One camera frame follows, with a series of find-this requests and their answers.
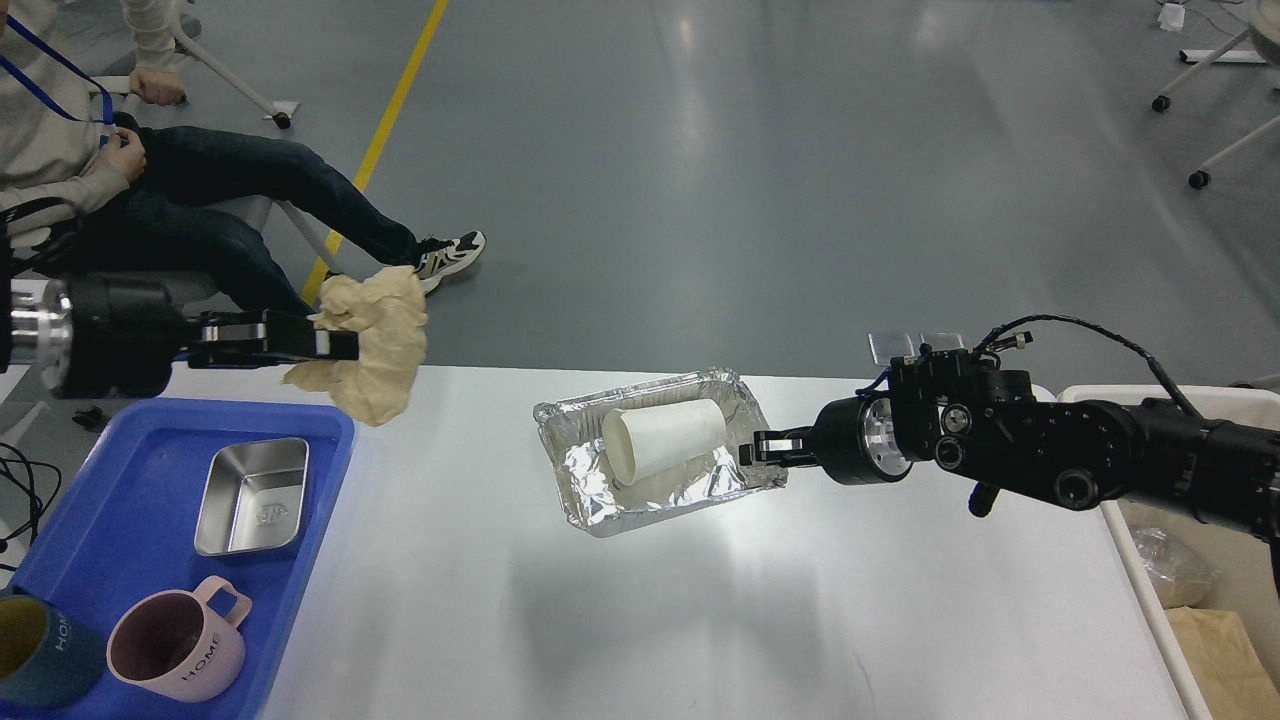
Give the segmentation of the person's other hand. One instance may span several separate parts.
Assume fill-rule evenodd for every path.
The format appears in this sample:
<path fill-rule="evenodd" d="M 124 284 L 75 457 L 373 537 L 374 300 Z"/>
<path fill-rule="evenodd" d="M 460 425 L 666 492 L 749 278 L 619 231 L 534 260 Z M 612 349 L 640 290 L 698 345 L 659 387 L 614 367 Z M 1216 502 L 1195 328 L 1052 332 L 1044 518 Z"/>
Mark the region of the person's other hand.
<path fill-rule="evenodd" d="M 129 88 L 142 102 L 152 105 L 172 106 L 186 100 L 186 85 L 178 72 L 134 68 Z"/>

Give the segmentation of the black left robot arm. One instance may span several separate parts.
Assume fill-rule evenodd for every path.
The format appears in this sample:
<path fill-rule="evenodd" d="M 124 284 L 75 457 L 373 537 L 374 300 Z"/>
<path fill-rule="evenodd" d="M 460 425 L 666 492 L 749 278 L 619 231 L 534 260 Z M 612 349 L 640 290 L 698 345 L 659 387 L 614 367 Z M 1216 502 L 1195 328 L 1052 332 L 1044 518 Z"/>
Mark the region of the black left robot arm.
<path fill-rule="evenodd" d="M 19 279 L 45 268 L 76 242 L 12 224 L 58 205 L 38 199 L 3 213 L 3 365 L 33 366 L 60 398 L 146 398 L 168 386 L 174 363 L 193 369 L 257 369 L 311 360 L 355 361 L 353 331 L 317 328 L 307 316 L 276 311 L 191 310 L 216 292 L 200 272 L 68 274 L 41 290 Z"/>

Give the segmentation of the person's hand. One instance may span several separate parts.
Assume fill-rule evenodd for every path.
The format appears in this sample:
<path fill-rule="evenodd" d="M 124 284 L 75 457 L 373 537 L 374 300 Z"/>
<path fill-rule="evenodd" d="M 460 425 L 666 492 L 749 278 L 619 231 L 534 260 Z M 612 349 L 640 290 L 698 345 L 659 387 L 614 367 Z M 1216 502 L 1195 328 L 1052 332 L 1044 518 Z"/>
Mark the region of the person's hand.
<path fill-rule="evenodd" d="M 147 165 L 146 150 L 140 136 L 127 128 L 116 128 L 109 135 L 99 155 L 131 184 L 143 174 Z"/>

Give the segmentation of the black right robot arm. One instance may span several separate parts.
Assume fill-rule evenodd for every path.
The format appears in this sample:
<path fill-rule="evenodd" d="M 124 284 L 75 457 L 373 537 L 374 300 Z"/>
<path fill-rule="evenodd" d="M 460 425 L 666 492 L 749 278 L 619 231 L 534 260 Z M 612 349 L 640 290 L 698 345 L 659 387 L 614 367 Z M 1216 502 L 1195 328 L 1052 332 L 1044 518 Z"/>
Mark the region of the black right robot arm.
<path fill-rule="evenodd" d="M 1028 316 L 973 348 L 918 350 L 827 404 L 808 427 L 759 430 L 744 466 L 819 468 L 846 486 L 901 480 L 915 464 L 975 482 L 987 515 L 1001 492 L 1073 511 L 1129 497 L 1197 521 L 1277 542 L 1277 432 L 1199 414 L 1146 350 L 1164 397 L 1039 401 L 1027 372 L 1000 354 L 1030 341 Z"/>

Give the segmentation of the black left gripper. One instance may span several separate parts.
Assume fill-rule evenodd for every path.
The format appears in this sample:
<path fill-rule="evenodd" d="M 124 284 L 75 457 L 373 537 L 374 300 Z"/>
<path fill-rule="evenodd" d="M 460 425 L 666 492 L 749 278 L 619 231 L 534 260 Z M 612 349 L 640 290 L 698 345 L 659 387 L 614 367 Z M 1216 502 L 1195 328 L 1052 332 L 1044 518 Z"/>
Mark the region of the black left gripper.
<path fill-rule="evenodd" d="M 49 282 L 41 302 L 50 320 L 38 345 L 40 375 L 59 398 L 155 397 L 188 346 L 197 346 L 192 369 L 360 360 L 357 345 L 340 345 L 340 332 L 308 316 L 262 310 L 189 319 L 152 281 L 72 275 Z"/>

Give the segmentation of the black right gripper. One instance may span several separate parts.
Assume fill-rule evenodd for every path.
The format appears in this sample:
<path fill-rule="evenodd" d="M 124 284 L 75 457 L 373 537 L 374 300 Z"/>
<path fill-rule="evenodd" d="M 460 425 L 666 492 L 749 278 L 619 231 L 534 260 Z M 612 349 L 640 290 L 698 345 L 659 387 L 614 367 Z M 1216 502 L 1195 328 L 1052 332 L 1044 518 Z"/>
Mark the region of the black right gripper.
<path fill-rule="evenodd" d="M 822 468 L 845 486 L 895 483 L 913 469 L 895 438 L 890 401 L 851 397 L 827 404 L 813 427 L 755 430 L 739 465 Z"/>

